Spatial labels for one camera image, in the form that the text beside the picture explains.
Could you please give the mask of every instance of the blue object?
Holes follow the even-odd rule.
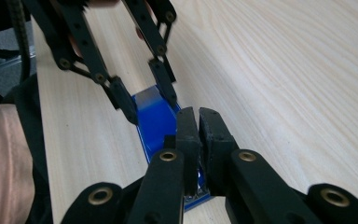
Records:
[[[138,134],[147,163],[150,163],[153,155],[162,150],[165,135],[176,135],[176,113],[180,107],[170,107],[155,86],[132,97],[138,109]],[[198,194],[195,197],[185,197],[185,211],[211,199],[204,183],[203,173],[199,172]]]

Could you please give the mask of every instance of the wooden table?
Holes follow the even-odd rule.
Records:
[[[242,148],[293,188],[327,182],[358,197],[358,1],[172,0],[168,57],[181,107],[219,111]],[[121,4],[87,11],[108,71],[130,93],[154,85]],[[85,187],[145,174],[133,125],[91,80],[63,72],[34,26],[55,222]],[[228,223],[223,199],[185,223]]]

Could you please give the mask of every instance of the black plastic linkage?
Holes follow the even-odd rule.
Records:
[[[77,196],[62,223],[116,223],[121,194],[121,187],[115,184],[92,185]]]
[[[322,223],[260,154],[235,150],[229,164],[255,223]]]
[[[176,115],[176,149],[185,156],[186,196],[194,196],[197,193],[201,147],[193,108],[180,110]]]
[[[156,24],[153,22],[144,0],[122,0],[136,26],[145,38],[147,46],[155,56],[167,52],[167,46]]]
[[[174,107],[177,96],[164,63],[159,59],[152,59],[149,61],[149,66],[156,80],[159,93],[167,100],[170,106]]]
[[[136,180],[135,182],[123,189],[118,210],[115,214],[115,221],[106,223],[127,223],[128,217],[130,216],[130,211],[133,207],[143,180],[144,178],[141,177],[140,179]]]
[[[91,79],[98,84],[104,84],[109,78],[103,57],[95,43],[84,16],[82,6],[67,4],[60,1],[60,9],[69,30],[73,35],[77,47],[83,57],[84,64],[88,67]]]
[[[164,145],[162,148],[176,149],[176,135],[165,135],[164,136]]]
[[[171,83],[175,82],[176,77],[173,74],[173,70],[171,68],[170,62],[168,61],[167,56],[166,55],[162,56],[162,60],[163,60],[163,63],[164,63],[165,70],[167,71],[168,76],[170,77]]]
[[[184,165],[184,156],[179,150],[161,150],[153,156],[131,210],[129,224],[182,223]]]
[[[115,102],[119,105],[127,120],[130,123],[137,125],[138,116],[136,114],[136,104],[121,81],[121,78],[112,77],[109,78],[109,80],[111,81],[109,90],[112,94],[108,94],[108,96],[114,96],[116,99]]]
[[[61,70],[69,70],[79,61],[68,39],[68,27],[62,22],[51,1],[22,0],[45,35],[54,61]]]
[[[358,223],[358,199],[337,186],[320,184],[310,187],[306,204],[324,223]]]
[[[229,187],[227,162],[237,143],[219,113],[200,109],[201,165],[212,196],[225,196]]]
[[[160,22],[171,24],[176,20],[176,12],[169,0],[147,0],[153,13]]]
[[[226,195],[225,208],[231,224],[255,223],[235,185],[231,186]]]

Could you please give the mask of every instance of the pink shirt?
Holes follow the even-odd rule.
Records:
[[[33,160],[16,106],[0,105],[0,223],[24,223],[34,200]]]

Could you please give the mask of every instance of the wood grain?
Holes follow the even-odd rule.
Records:
[[[219,111],[240,147],[293,188],[331,183],[358,197],[358,1],[172,0],[168,57],[181,107]],[[87,11],[108,71],[131,93],[154,84],[125,8]],[[60,71],[34,26],[55,222],[85,187],[126,186],[146,162],[131,126],[92,81]],[[228,223],[223,199],[185,223]]]

